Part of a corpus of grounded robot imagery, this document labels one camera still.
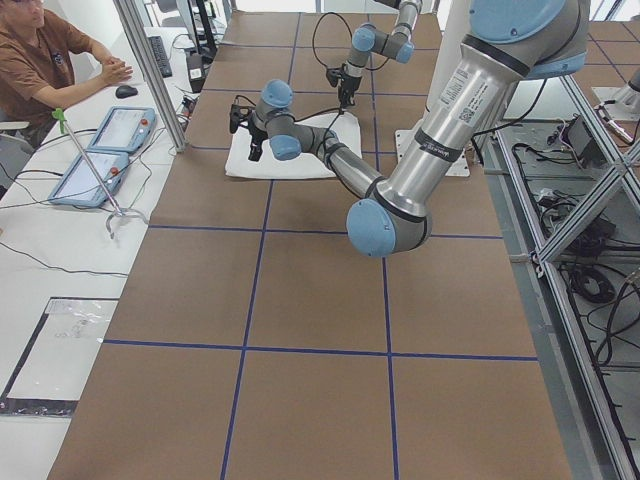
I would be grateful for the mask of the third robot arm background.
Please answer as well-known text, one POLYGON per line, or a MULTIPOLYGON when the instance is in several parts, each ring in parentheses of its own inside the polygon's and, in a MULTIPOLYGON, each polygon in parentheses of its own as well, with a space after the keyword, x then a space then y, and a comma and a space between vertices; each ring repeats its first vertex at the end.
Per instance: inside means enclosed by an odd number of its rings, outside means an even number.
POLYGON ((592 87, 607 120, 639 119, 639 70, 622 87, 592 87))

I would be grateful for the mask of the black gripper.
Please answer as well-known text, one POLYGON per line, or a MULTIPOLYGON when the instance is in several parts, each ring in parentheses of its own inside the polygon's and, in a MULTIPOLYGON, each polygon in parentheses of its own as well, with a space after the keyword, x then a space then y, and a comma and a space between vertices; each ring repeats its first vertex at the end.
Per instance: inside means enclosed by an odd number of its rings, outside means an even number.
POLYGON ((342 74, 338 84, 338 98, 340 101, 339 115, 344 115, 355 102, 355 94, 361 84, 361 78, 342 74))
POLYGON ((268 138, 268 135, 264 128, 260 127, 254 120, 249 121, 249 133, 251 144, 248 160, 259 161, 263 153, 262 144, 268 138))

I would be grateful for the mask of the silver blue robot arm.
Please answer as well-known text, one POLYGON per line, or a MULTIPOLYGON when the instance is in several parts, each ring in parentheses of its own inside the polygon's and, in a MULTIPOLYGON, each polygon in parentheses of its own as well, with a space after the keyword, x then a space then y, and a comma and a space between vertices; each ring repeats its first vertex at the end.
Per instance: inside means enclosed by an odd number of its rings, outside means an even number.
POLYGON ((355 105, 354 96, 360 87, 363 72, 372 53, 386 59, 406 64, 411 59, 415 46, 412 35, 423 2, 418 0, 380 1, 395 9, 398 14, 390 33, 379 30, 371 23, 359 26, 351 37, 351 47, 345 62, 326 76, 332 86, 338 88, 341 109, 355 105))
POLYGON ((389 176, 358 157, 330 128, 298 124, 293 93, 269 81, 259 102, 233 107, 232 129, 251 136, 251 160, 269 146, 280 161, 315 155, 355 195, 346 227, 363 255, 385 257, 421 246, 431 232, 427 201, 465 146, 495 118, 495 105, 523 80, 574 73, 586 58, 590 5, 586 1, 466 1, 450 12, 442 57, 456 65, 416 125, 389 176))

